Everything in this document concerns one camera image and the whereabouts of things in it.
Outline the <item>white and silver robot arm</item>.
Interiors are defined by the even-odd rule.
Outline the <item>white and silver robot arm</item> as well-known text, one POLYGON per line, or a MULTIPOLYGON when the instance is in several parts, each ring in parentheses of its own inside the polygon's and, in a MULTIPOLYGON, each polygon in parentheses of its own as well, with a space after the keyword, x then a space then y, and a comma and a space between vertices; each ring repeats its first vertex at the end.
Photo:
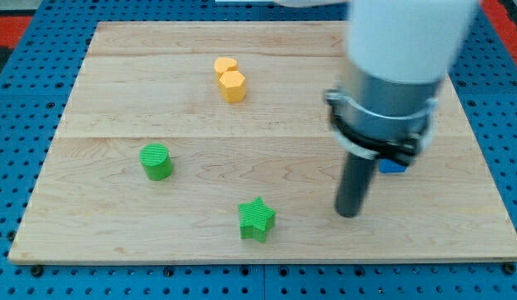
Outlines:
POLYGON ((324 93, 350 158, 408 166, 430 143, 439 85, 469 31, 474 0, 352 1, 345 59, 324 93))

